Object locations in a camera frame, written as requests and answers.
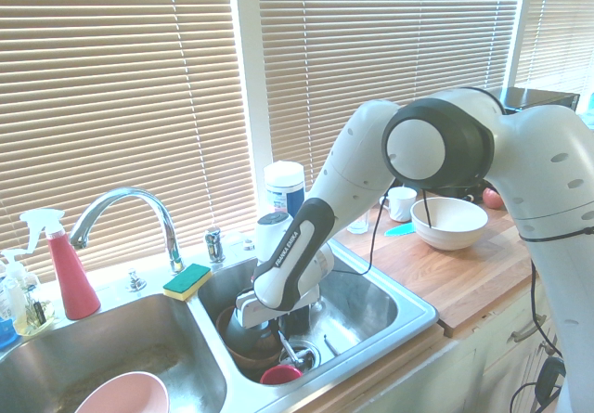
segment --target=sink drain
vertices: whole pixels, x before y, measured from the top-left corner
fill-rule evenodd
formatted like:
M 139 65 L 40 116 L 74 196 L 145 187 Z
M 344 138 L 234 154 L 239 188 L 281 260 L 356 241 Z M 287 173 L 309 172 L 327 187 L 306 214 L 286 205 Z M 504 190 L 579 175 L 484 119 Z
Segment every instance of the sink drain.
M 289 345 L 298 358 L 305 360 L 303 368 L 301 368 L 303 373 L 319 367 L 321 363 L 321 355 L 316 346 L 311 342 L 302 341 L 301 339 L 290 339 Z M 278 361 L 280 362 L 280 365 L 292 365 L 291 358 L 284 349 L 280 352 Z

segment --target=sink basin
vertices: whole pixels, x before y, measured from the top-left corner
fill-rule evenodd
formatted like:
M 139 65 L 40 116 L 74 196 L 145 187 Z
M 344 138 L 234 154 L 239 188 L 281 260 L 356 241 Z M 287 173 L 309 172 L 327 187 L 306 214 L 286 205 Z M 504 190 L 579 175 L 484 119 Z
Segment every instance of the sink basin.
M 367 270 L 368 263 L 340 243 L 331 240 L 329 245 L 335 270 Z M 200 303 L 212 323 L 234 304 L 239 292 L 251 286 L 256 265 L 251 259 L 224 267 L 199 289 Z M 431 305 L 375 268 L 364 276 L 331 272 L 319 286 L 321 297 L 311 305 L 309 328 L 290 340 L 313 345 L 318 365 L 296 381 L 269 386 L 244 375 L 232 359 L 220 360 L 221 366 L 231 366 L 229 385 L 233 387 L 224 411 L 293 411 L 407 342 L 438 318 Z M 224 345 L 222 350 L 229 357 Z
M 329 245 L 335 269 L 367 269 L 338 242 Z M 0 353 L 0 411 L 73 413 L 103 382 L 140 370 L 165 383 L 172 413 L 290 412 L 437 321 L 432 306 L 377 269 L 364 276 L 332 272 L 309 308 L 309 327 L 290 340 L 313 346 L 316 364 L 295 381 L 262 385 L 239 370 L 214 325 L 251 286 L 256 260 L 237 246 L 226 250 L 224 266 L 186 303 L 161 294 L 171 278 L 166 266 L 144 271 L 142 291 L 131 294 L 126 280 L 112 282 L 97 291 L 100 313 L 64 319 Z
M 185 303 L 154 294 L 54 329 L 0 360 L 3 413 L 73 413 L 99 385 L 147 371 L 171 411 L 218 412 L 226 379 Z

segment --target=white container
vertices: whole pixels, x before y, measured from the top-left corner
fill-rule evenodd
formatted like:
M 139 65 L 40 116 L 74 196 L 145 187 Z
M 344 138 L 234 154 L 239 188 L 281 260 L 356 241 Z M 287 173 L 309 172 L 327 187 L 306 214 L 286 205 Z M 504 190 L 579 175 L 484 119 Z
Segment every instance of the white container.
M 23 336 L 27 332 L 27 299 L 16 279 L 7 277 L 3 284 L 12 314 L 12 326 Z
M 267 210 L 294 217 L 305 199 L 305 172 L 299 162 L 277 161 L 264 168 Z

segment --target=chrome faucet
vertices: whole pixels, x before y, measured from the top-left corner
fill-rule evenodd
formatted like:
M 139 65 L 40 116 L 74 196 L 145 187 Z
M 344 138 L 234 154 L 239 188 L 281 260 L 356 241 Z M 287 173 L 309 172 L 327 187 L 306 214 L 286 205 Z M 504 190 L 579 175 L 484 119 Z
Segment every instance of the chrome faucet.
M 98 217 L 103 213 L 103 211 L 110 207 L 111 204 L 126 197 L 138 197 L 146 201 L 155 214 L 157 214 L 159 223 L 161 224 L 161 229 L 165 235 L 165 249 L 169 254 L 169 262 L 172 273 L 178 274 L 183 271 L 184 264 L 179 253 L 179 246 L 177 246 L 174 221 L 171 219 L 171 216 L 167 212 L 167 209 L 165 209 L 165 206 L 163 206 L 163 203 L 160 202 L 157 197 L 140 188 L 114 188 L 92 202 L 72 228 L 70 242 L 74 249 L 85 248 L 86 243 L 88 242 L 88 235 L 91 231 L 91 227 L 93 227 Z
M 211 262 L 221 263 L 225 260 L 223 244 L 221 243 L 221 229 L 217 226 L 206 229 L 204 242 L 206 243 L 206 250 L 208 251 L 208 257 Z

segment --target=red spray bottle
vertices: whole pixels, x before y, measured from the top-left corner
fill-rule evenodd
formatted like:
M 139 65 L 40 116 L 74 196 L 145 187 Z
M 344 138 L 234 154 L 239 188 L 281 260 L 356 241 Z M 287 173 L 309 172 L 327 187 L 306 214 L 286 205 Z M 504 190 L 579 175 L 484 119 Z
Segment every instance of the red spray bottle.
M 64 211 L 34 209 L 20 216 L 29 225 L 29 248 L 37 245 L 41 231 L 45 231 L 49 252 L 54 262 L 59 289 L 66 317 L 78 320 L 95 313 L 101 303 L 91 287 L 76 251 L 68 241 L 68 235 L 60 223 Z

